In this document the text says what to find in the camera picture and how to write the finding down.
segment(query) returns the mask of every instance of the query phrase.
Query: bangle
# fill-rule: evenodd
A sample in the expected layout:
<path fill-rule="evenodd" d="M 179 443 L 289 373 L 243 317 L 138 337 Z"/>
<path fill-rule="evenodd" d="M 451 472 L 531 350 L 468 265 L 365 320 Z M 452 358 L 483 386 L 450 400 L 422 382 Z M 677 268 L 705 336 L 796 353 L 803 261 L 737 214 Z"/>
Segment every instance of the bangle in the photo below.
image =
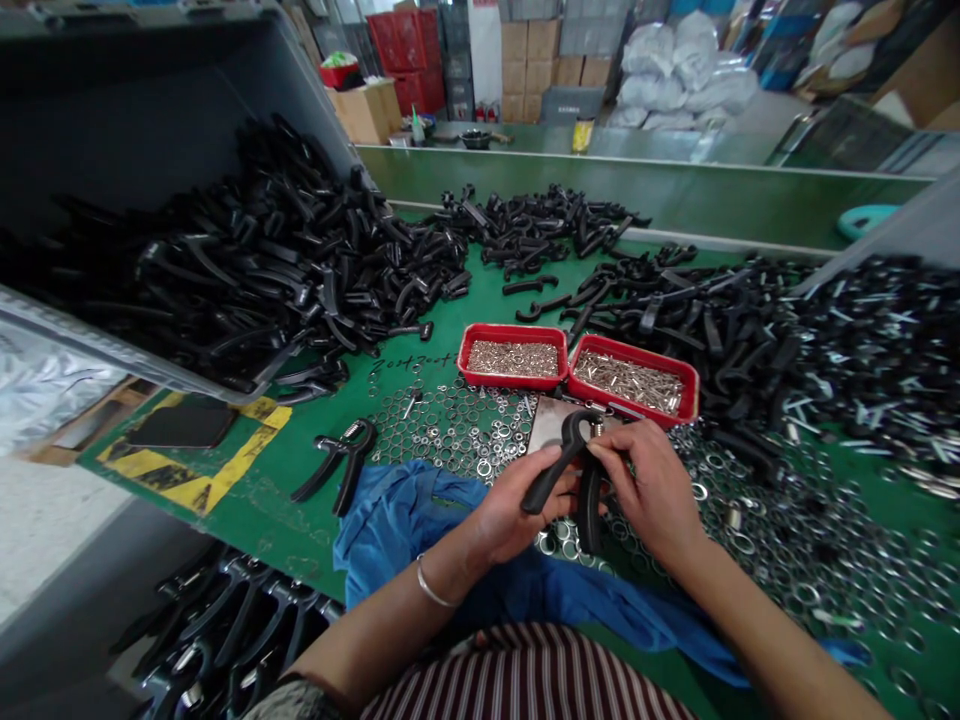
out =
<path fill-rule="evenodd" d="M 417 555 L 417 580 L 420 581 L 420 587 L 423 588 L 423 591 L 427 594 L 427 597 L 437 603 L 437 605 L 443 605 L 443 607 L 449 608 L 460 607 L 460 603 L 447 602 L 437 595 L 433 590 L 431 590 L 429 585 L 427 585 L 427 581 L 423 578 L 423 553 Z"/>

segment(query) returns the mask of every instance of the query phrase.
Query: red container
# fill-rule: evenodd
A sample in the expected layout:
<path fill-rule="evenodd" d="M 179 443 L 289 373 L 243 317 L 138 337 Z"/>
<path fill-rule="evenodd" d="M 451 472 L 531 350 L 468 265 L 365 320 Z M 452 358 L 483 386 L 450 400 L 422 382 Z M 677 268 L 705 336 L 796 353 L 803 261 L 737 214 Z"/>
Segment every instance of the red container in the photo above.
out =
<path fill-rule="evenodd" d="M 353 63 L 353 65 L 344 65 L 339 68 L 320 68 L 320 79 L 323 80 L 323 84 L 327 87 L 332 87 L 334 90 L 339 90 L 343 87 L 343 81 L 346 80 L 351 74 L 355 72 L 360 72 L 360 65 Z"/>
<path fill-rule="evenodd" d="M 401 115 L 413 115 L 413 106 L 417 114 L 435 113 L 446 107 L 447 99 L 443 93 L 443 70 L 437 66 L 415 73 L 387 73 L 396 80 L 397 103 Z"/>
<path fill-rule="evenodd" d="M 654 410 L 646 405 L 627 400 L 619 395 L 600 390 L 578 379 L 577 376 L 573 374 L 573 371 L 577 367 L 580 354 L 588 350 L 608 355 L 617 360 L 623 360 L 635 365 L 653 368 L 654 370 L 663 370 L 664 372 L 678 375 L 683 381 L 683 397 L 680 399 L 680 407 L 677 409 L 677 414 L 668 415 L 667 413 Z M 664 430 L 669 430 L 675 425 L 692 423 L 700 414 L 700 376 L 691 365 L 687 365 L 687 363 L 680 362 L 679 360 L 674 360 L 673 358 L 658 355 L 657 353 L 641 350 L 640 348 L 633 347 L 633 345 L 627 345 L 626 343 L 619 343 L 616 340 L 600 337 L 599 335 L 584 335 L 581 338 L 580 344 L 577 345 L 576 352 L 573 354 L 573 360 L 570 362 L 567 390 L 571 395 L 581 400 L 593 400 L 604 405 L 612 401 L 631 410 L 636 410 L 638 413 L 653 420 Z"/>
<path fill-rule="evenodd" d="M 502 343 L 546 343 L 557 348 L 557 374 L 551 377 L 522 377 L 519 375 L 493 375 L 467 370 L 470 351 L 477 340 Z M 474 323 L 463 331 L 457 367 L 471 385 L 526 388 L 528 390 L 553 390 L 567 375 L 567 336 L 559 328 L 535 327 L 532 325 L 490 325 Z"/>
<path fill-rule="evenodd" d="M 436 8 L 378 13 L 367 22 L 387 73 L 440 67 Z"/>

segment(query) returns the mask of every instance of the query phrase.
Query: striped shirt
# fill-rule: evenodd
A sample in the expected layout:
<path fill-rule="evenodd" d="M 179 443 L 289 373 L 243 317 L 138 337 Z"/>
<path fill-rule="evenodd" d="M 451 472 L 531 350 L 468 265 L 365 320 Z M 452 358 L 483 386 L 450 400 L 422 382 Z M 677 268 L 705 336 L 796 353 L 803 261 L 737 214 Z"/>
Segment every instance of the striped shirt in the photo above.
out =
<path fill-rule="evenodd" d="M 319 688 L 297 679 L 248 720 L 338 717 Z M 690 720 L 694 715 L 602 645 L 562 625 L 494 627 L 409 668 L 363 712 L 395 718 Z"/>

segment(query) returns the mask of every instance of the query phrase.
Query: blue cloth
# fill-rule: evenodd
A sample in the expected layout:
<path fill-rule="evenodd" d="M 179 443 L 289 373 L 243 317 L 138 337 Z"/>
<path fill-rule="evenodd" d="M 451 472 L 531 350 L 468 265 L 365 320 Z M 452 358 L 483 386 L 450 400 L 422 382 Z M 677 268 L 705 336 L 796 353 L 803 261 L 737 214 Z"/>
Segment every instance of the blue cloth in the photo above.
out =
<path fill-rule="evenodd" d="M 478 480 L 421 460 L 365 468 L 334 544 L 334 568 L 347 571 L 347 607 L 396 577 L 460 524 L 486 493 Z M 579 563 L 546 557 L 533 547 L 495 567 L 453 619 L 464 630 L 537 621 L 599 623 L 639 650 L 678 648 L 731 685 L 749 685 L 709 618 L 688 598 L 636 587 Z M 863 664 L 862 648 L 853 643 L 821 644 L 846 665 Z"/>

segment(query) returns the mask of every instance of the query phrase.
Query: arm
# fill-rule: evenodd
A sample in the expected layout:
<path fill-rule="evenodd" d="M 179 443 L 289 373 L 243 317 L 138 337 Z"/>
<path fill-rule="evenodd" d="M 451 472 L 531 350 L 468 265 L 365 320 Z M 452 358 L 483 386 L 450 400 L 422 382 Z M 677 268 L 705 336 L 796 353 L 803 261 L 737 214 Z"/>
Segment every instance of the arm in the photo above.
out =
<path fill-rule="evenodd" d="M 623 512 L 666 570 L 713 619 L 784 718 L 887 718 L 883 707 L 707 537 L 690 476 L 664 432 L 642 420 L 592 440 Z M 634 478 L 620 453 L 633 461 Z"/>
<path fill-rule="evenodd" d="M 520 501 L 541 470 L 560 456 L 545 448 L 510 465 L 483 503 L 423 556 L 427 586 L 441 599 L 460 604 L 497 563 L 528 548 L 548 523 L 576 509 L 577 482 L 564 475 L 539 516 L 520 511 Z M 455 609 L 434 602 L 420 587 L 417 564 L 344 615 L 290 667 L 321 686 L 344 711 L 363 708 L 413 663 L 449 622 Z"/>

